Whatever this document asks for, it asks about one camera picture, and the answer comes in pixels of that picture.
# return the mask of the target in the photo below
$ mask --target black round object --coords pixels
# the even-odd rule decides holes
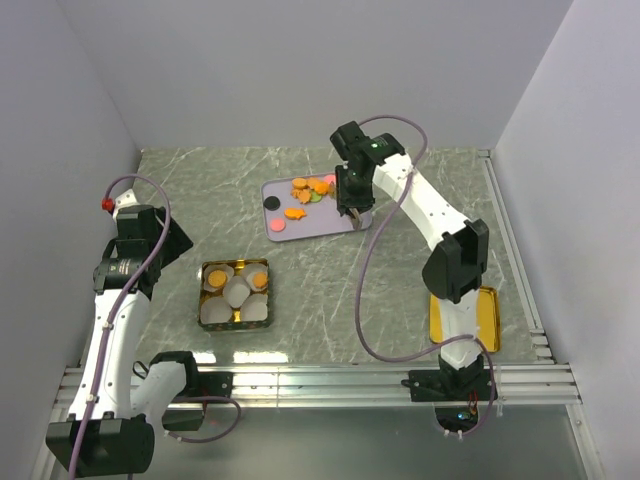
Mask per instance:
[[[264,199],[264,202],[262,203],[262,205],[267,210],[270,210],[273,212],[280,208],[280,199],[278,197],[273,197],[273,196],[267,197]]]

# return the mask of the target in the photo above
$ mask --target pink tray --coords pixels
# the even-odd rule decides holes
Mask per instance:
[[[336,201],[329,195],[318,203],[307,203],[301,205],[300,202],[291,196],[291,180],[293,178],[324,178],[331,173],[318,175],[303,175],[300,177],[281,178],[271,180],[262,185],[262,201],[267,197],[277,197],[280,200],[280,208],[275,211],[262,207],[264,213],[264,228],[269,240],[274,242],[286,242],[288,240],[298,240],[300,238],[319,237],[322,235],[334,235],[336,233],[348,233],[355,231],[351,220],[346,215],[341,217],[336,208]],[[307,216],[300,220],[289,220],[285,218],[284,211],[287,208],[302,208]],[[282,218],[287,226],[282,232],[274,232],[269,228],[271,220]],[[361,215],[362,228],[366,230],[371,226],[371,213],[366,212]]]

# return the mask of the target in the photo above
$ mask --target pink round object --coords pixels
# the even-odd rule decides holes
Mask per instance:
[[[269,224],[269,228],[271,228],[271,230],[273,230],[274,232],[281,232],[286,226],[287,223],[282,218],[274,218]]]

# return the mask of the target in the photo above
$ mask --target marble table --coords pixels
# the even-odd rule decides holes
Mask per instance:
[[[162,271],[151,319],[137,358],[149,361],[164,350],[191,350],[199,362],[293,364],[375,361],[355,333],[354,290],[373,229],[287,243],[265,235],[260,187],[275,178],[332,171],[340,159],[331,148],[194,148],[145,150],[139,173],[166,189],[175,219],[194,247]],[[536,359],[498,221],[473,149],[434,150],[419,170],[471,219],[491,230],[484,284],[498,289],[502,313],[502,363]],[[144,202],[160,205],[150,186],[136,182]],[[374,228],[391,207],[375,192]],[[381,237],[370,263],[362,298],[369,343],[400,356],[429,344],[428,292],[421,269],[426,242],[409,218],[398,212]],[[204,332],[196,323],[204,261],[264,257],[269,260],[274,322],[264,330]],[[425,358],[435,361],[436,357]]]

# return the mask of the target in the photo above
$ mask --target wall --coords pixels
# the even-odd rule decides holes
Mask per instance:
[[[419,121],[434,146],[495,146],[570,4],[58,1],[153,147],[327,145],[378,113]]]
[[[576,0],[496,149],[554,352],[609,478],[638,478],[640,3]]]
[[[0,2],[0,64],[0,465],[25,479],[91,324],[100,197],[139,153],[55,2]]]

